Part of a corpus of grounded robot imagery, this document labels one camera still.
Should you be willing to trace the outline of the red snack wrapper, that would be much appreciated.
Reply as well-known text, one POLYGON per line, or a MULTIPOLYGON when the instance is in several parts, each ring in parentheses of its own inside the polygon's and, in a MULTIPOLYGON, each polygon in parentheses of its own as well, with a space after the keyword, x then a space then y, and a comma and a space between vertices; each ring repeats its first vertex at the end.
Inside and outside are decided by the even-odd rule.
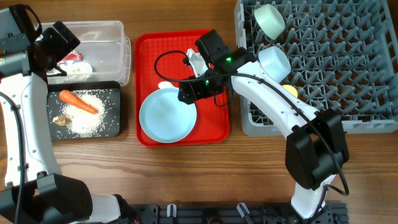
POLYGON ((63 64, 63 63, 67 63, 68 61, 82 61, 83 60, 83 55, 77 51, 77 50, 73 50, 71 51, 68 55, 66 55, 63 59, 61 59, 61 61, 59 61, 57 64, 63 64))

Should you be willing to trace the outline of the white plastic spoon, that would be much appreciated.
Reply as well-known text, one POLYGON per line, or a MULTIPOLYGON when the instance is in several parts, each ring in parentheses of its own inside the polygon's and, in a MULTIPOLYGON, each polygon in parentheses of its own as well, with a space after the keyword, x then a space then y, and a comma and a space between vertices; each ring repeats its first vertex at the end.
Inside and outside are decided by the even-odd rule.
POLYGON ((176 90, 178 90, 178 87, 174 86, 172 83, 170 83, 168 81, 159 82, 158 88, 159 89, 176 89, 176 90))

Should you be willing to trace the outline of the white tissue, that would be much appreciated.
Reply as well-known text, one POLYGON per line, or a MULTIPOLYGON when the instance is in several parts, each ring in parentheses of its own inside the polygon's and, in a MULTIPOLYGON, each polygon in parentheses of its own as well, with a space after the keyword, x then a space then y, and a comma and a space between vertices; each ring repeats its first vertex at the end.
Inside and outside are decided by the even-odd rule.
POLYGON ((69 60, 65 63, 59 64, 58 67, 65 71, 68 75, 93 72, 93 67, 89 63, 83 61, 69 60))

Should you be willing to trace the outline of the light blue plate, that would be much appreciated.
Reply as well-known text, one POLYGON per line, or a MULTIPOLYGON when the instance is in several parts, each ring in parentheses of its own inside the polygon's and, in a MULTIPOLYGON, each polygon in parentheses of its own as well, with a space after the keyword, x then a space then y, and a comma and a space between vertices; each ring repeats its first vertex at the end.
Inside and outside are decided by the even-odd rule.
POLYGON ((144 133, 160 143, 174 143, 187 137, 197 121, 197 107, 178 99, 177 88, 161 88, 141 104, 139 124, 144 133))

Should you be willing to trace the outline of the orange carrot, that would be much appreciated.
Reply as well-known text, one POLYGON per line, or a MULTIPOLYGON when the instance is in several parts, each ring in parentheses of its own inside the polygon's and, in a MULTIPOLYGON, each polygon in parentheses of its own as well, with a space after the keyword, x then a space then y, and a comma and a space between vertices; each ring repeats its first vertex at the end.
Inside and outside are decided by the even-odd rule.
POLYGON ((98 112, 94 107, 85 103, 83 100, 81 100, 79 97, 77 97, 71 91, 62 90, 59 94, 59 97, 63 102, 73 105, 73 106, 75 106, 83 111, 86 111, 88 113, 96 114, 98 112))

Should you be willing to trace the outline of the walnut shell scraps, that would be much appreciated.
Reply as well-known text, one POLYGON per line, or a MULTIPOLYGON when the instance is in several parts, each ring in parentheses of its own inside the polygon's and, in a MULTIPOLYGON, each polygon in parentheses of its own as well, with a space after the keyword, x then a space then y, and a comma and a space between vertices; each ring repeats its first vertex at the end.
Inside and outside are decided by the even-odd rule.
POLYGON ((72 121, 66 116, 56 116, 53 118, 52 122, 59 126, 68 126, 72 121))

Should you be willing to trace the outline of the white rice leftovers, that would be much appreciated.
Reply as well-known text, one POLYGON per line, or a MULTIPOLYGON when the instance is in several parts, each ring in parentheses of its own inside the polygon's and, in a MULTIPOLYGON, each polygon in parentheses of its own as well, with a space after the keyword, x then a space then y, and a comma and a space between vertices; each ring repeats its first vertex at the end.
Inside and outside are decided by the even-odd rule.
POLYGON ((102 138, 116 136, 120 132, 120 101, 118 89, 69 90, 98 112, 91 114, 63 102, 60 91, 49 93, 47 97, 47 116, 53 140, 102 138), (56 116, 71 119, 68 126, 52 122, 56 116))

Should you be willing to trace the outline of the light blue bowl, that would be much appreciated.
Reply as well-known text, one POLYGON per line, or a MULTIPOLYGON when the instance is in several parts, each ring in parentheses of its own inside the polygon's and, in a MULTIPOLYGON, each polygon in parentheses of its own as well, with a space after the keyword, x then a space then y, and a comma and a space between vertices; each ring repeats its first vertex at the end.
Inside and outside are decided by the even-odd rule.
POLYGON ((258 59, 266 73, 276 82, 282 82, 291 72, 291 65, 286 54, 272 46, 258 53, 258 59))

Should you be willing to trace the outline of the yellow plastic cup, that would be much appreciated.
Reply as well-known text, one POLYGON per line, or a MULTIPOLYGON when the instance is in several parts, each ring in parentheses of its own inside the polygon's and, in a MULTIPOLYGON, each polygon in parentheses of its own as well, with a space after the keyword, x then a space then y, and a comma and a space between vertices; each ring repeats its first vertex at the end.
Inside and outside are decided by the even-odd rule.
POLYGON ((294 97, 297 98, 299 96, 299 93, 298 93, 298 90, 296 89, 296 87, 294 87, 292 85, 283 85, 282 87, 284 89, 286 89, 294 97))

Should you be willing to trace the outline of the green bowl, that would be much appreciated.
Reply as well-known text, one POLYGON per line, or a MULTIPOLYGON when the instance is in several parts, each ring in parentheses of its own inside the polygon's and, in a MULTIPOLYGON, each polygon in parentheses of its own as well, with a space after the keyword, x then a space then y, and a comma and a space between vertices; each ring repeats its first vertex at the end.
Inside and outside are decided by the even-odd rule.
POLYGON ((276 40, 285 29, 284 18, 271 4, 255 9, 254 18, 265 35, 272 40, 276 40))

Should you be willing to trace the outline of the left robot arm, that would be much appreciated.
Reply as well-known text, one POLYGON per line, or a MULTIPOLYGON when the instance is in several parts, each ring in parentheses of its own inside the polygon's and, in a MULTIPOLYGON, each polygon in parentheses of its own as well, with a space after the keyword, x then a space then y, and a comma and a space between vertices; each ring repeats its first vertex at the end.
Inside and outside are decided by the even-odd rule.
POLYGON ((62 23, 44 29, 32 8, 1 10, 1 108, 8 165, 1 215, 13 223, 116 223, 128 204, 93 195, 62 174, 47 118, 47 74, 79 45, 62 23))

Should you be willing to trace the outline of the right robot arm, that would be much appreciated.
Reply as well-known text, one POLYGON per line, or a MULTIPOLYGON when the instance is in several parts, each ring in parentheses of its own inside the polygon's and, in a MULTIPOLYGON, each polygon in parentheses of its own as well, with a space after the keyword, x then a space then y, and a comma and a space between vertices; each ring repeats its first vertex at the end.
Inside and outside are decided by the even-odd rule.
POLYGON ((215 30, 183 53, 194 74, 179 83, 178 98, 190 105, 224 92, 229 85, 249 99, 278 127, 286 139, 285 166, 296 182, 290 201, 296 214, 313 221, 325 206, 325 196, 339 176, 349 194, 342 167, 349 152, 341 118, 332 109, 319 111, 294 97, 243 47, 231 51, 215 30))

